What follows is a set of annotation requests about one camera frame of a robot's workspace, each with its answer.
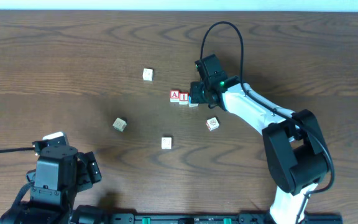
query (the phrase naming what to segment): green connector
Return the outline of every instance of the green connector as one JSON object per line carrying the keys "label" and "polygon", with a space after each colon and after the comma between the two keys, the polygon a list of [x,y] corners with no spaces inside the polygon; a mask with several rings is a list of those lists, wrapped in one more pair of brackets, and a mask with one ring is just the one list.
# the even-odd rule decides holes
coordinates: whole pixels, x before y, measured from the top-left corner
{"label": "green connector", "polygon": [[231,224],[231,218],[224,218],[223,224]]}
{"label": "green connector", "polygon": [[143,218],[142,219],[142,224],[150,224],[150,222],[151,222],[151,218]]}

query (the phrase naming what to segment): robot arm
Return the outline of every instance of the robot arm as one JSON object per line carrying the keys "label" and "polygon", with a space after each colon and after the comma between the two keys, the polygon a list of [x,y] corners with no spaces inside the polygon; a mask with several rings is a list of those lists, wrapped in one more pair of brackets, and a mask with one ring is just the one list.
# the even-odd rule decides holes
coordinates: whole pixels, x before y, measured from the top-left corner
{"label": "robot arm", "polygon": [[[191,102],[207,103],[210,108],[219,106],[236,114],[263,136],[268,168],[278,185],[270,215],[277,224],[302,221],[305,193],[314,190],[323,180],[329,170],[328,164],[323,150],[305,132],[265,106],[313,128],[323,139],[314,115],[308,110],[295,113],[282,108],[243,83],[247,93],[265,106],[261,105],[244,93],[237,77],[227,77],[215,55],[198,60],[196,67],[201,81],[191,83]],[[294,140],[303,140],[304,144],[293,149],[290,142]]]}
{"label": "robot arm", "polygon": [[[28,171],[26,184],[12,207],[2,215],[0,224],[69,223],[77,192],[92,188],[101,181],[93,152],[83,154],[68,144],[63,132],[35,141],[37,169]],[[22,202],[30,190],[30,201]]]}
{"label": "robot arm", "polygon": [[[256,93],[248,83],[244,83],[244,87],[247,91],[250,91],[258,100],[269,105],[271,108],[276,108],[289,117],[292,117],[294,111],[284,109],[272,103],[268,99]],[[284,118],[279,115],[275,115],[262,105],[255,102],[249,97],[244,97],[244,91],[242,91],[241,84],[236,84],[229,87],[222,95],[224,107],[228,112],[233,113],[249,125],[251,125],[259,134],[262,134],[262,130],[271,123],[281,123],[285,121]]]}

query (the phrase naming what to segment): wooden block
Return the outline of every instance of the wooden block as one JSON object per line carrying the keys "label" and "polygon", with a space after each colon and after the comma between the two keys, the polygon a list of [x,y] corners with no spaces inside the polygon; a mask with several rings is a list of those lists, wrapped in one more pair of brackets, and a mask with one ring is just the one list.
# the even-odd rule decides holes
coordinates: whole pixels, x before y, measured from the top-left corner
{"label": "wooden block", "polygon": [[189,103],[189,93],[179,93],[179,104],[187,105]]}
{"label": "wooden block", "polygon": [[143,69],[143,80],[153,81],[153,70],[149,68]]}
{"label": "wooden block", "polygon": [[196,106],[198,106],[198,103],[191,103],[191,97],[189,96],[189,107],[192,108]]}
{"label": "wooden block", "polygon": [[171,90],[171,103],[178,103],[179,102],[179,90]]}
{"label": "wooden block", "polygon": [[219,122],[216,118],[211,118],[206,121],[206,125],[210,131],[219,127]]}
{"label": "wooden block", "polygon": [[124,128],[127,126],[127,123],[123,119],[117,118],[112,126],[118,131],[123,132]]}
{"label": "wooden block", "polygon": [[161,148],[162,149],[171,149],[172,148],[172,138],[171,137],[161,138]]}

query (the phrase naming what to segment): wooden table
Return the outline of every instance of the wooden table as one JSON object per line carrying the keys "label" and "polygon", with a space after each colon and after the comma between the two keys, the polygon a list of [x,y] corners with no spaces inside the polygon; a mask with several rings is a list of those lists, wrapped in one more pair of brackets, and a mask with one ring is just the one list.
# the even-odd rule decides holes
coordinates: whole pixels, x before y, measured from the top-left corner
{"label": "wooden table", "polygon": [[[341,212],[358,223],[358,14],[0,11],[0,149],[62,130],[72,146],[94,151],[103,181],[78,194],[76,206],[268,210],[276,185],[261,136],[219,108],[168,99],[171,89],[187,91],[199,79],[201,39],[222,20],[244,36],[246,81],[273,102],[318,117],[337,179],[307,211]],[[212,52],[238,74],[233,30],[211,32],[204,54]],[[153,82],[143,81],[143,68],[154,69]],[[221,125],[209,132],[213,116]],[[117,117],[128,120],[123,133],[112,128]],[[160,148],[166,134],[172,150]],[[0,154],[0,216],[36,160],[32,152]]]}

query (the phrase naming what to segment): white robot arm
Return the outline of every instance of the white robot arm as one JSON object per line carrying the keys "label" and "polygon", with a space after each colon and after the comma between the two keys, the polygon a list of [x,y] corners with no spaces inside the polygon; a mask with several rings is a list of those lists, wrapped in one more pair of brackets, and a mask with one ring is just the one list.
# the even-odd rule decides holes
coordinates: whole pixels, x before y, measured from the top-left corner
{"label": "white robot arm", "polygon": [[[244,83],[244,88],[249,91],[257,99],[271,108],[280,110],[281,113],[292,117],[294,111],[282,108],[272,103],[268,99],[256,93],[248,83]],[[249,125],[251,125],[259,134],[262,134],[262,130],[272,123],[281,123],[285,121],[285,118],[279,115],[273,114],[271,111],[260,105],[253,99],[244,96],[244,91],[241,88],[241,84],[236,84],[227,89],[223,93],[223,103],[228,112],[233,113]],[[298,212],[302,207],[302,201],[307,191],[314,190],[318,184],[310,184],[304,187],[297,195],[286,193],[279,187],[273,205],[270,207],[270,215],[277,224],[295,223]],[[302,211],[299,222],[305,217],[304,211]]]}
{"label": "white robot arm", "polygon": [[[329,171],[322,148],[324,138],[314,115],[308,110],[296,113],[282,108],[256,93],[248,83],[243,83],[242,88],[238,77],[227,78],[215,55],[196,61],[196,67],[201,81],[191,83],[191,102],[207,103],[210,108],[219,106],[238,115],[262,135],[268,169],[278,185],[270,215],[277,224],[301,222],[308,192]],[[316,137],[300,126],[312,129],[323,143],[318,144]],[[303,145],[293,149],[290,142],[300,140]]]}

